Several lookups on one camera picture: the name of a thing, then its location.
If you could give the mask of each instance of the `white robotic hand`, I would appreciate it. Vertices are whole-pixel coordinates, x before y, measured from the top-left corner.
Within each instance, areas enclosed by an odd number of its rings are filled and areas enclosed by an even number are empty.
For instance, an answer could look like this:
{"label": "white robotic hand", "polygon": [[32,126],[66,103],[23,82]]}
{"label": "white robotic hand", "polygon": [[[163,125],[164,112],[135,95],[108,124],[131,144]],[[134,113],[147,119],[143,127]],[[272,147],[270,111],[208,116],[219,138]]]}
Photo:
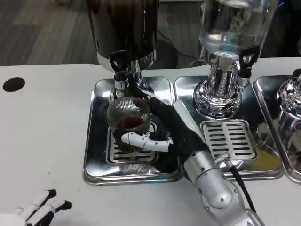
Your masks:
{"label": "white robotic hand", "polygon": [[13,213],[0,213],[0,226],[48,226],[55,213],[72,208],[71,202],[55,196],[56,190],[47,190],[24,209],[16,208]]}

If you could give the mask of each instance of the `stainless steel tray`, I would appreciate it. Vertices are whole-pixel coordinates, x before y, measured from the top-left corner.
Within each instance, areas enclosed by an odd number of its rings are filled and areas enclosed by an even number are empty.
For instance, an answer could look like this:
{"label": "stainless steel tray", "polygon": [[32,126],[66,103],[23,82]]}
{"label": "stainless steel tray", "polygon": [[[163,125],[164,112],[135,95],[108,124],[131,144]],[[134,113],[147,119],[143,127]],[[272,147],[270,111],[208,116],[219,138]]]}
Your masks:
{"label": "stainless steel tray", "polygon": [[[193,90],[198,83],[205,80],[207,76],[189,76],[178,78],[174,83],[174,92],[176,99],[182,100],[186,108],[191,113],[193,119],[198,125],[207,119],[201,116],[195,109],[192,96]],[[257,135],[257,127],[265,122],[260,110],[252,86],[246,87],[242,93],[242,104],[239,111],[233,117],[234,119],[243,119],[249,123],[251,136],[256,143],[257,158],[246,159],[243,161],[233,160],[237,166],[240,175],[244,180],[276,179],[283,175],[281,160],[277,152],[269,152],[259,147],[261,140]],[[226,167],[221,166],[226,178],[233,179]]]}
{"label": "stainless steel tray", "polygon": [[292,75],[260,77],[253,83],[263,115],[271,136],[265,138],[269,148],[278,150],[285,174],[295,183],[301,184],[301,120],[292,118],[280,109],[276,94],[280,86]]}
{"label": "stainless steel tray", "polygon": [[[161,99],[173,103],[173,87],[166,78],[147,77],[143,81],[150,85]],[[110,161],[107,150],[110,150],[113,144],[105,114],[113,88],[113,79],[104,79],[97,82],[92,93],[83,167],[84,180],[91,185],[103,186],[180,179],[182,175],[178,159],[168,153],[156,153],[155,161],[152,158],[149,164],[116,164]],[[158,126],[158,118],[153,115],[151,121],[157,124],[158,131],[162,131],[162,127]]]}

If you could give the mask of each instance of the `robot finger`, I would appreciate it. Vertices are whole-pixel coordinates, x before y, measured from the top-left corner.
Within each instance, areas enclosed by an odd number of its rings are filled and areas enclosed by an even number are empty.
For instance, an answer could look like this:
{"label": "robot finger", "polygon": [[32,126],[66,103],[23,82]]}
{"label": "robot finger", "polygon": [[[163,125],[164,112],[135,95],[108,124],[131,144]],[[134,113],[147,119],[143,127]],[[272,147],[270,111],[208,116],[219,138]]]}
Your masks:
{"label": "robot finger", "polygon": [[39,194],[34,202],[31,202],[24,210],[20,211],[20,217],[23,220],[29,219],[41,206],[43,206],[48,199],[56,196],[56,190],[50,189]]}
{"label": "robot finger", "polygon": [[48,226],[54,217],[54,214],[60,210],[72,208],[72,203],[62,199],[49,199],[36,213],[27,221],[30,226]]}

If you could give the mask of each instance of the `coffee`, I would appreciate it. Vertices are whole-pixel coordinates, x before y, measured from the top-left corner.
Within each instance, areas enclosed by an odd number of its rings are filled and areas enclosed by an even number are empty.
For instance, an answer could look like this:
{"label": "coffee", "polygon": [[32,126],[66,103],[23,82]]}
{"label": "coffee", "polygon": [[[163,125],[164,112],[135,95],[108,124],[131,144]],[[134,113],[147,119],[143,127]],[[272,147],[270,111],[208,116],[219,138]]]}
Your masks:
{"label": "coffee", "polygon": [[144,123],[144,120],[142,118],[137,117],[137,116],[127,115],[127,116],[122,117],[118,121],[117,127],[123,128],[123,129],[131,129],[131,128],[136,128],[143,123]]}
{"label": "coffee", "polygon": [[127,50],[134,61],[156,47],[158,0],[86,0],[97,52]]}

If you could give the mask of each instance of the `drip tray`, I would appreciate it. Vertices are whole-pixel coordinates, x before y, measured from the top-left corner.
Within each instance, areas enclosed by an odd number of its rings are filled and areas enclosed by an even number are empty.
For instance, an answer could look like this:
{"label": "drip tray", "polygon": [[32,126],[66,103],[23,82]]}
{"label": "drip tray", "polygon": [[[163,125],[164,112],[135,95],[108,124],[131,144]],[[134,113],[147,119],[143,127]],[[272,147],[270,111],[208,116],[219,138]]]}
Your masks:
{"label": "drip tray", "polygon": [[200,127],[213,157],[228,152],[231,160],[256,158],[257,151],[251,138],[249,123],[245,120],[204,121]]}
{"label": "drip tray", "polygon": [[293,75],[264,76],[253,83],[253,88],[267,121],[258,127],[264,137],[262,146],[267,150],[276,147],[285,175],[301,184],[301,119],[282,111],[277,99],[280,86],[287,80],[297,79]]}
{"label": "drip tray", "polygon": [[[265,122],[252,86],[242,92],[242,103],[234,120],[208,121],[199,114],[193,104],[193,90],[207,76],[180,77],[174,83],[176,100],[183,101],[197,125],[204,132],[205,140],[213,155],[228,151],[244,180],[276,179],[283,175],[282,163],[277,152],[261,149],[262,143],[257,128]],[[233,179],[224,164],[221,165],[226,178]]]}
{"label": "drip tray", "polygon": [[[163,77],[147,77],[144,83],[152,87],[155,95],[169,103],[174,102],[173,88]],[[175,181],[182,177],[177,158],[169,153],[121,151],[115,144],[106,121],[113,79],[97,82],[92,93],[83,178],[91,185],[123,185]],[[166,140],[170,134],[158,117],[150,115],[151,136]]]}

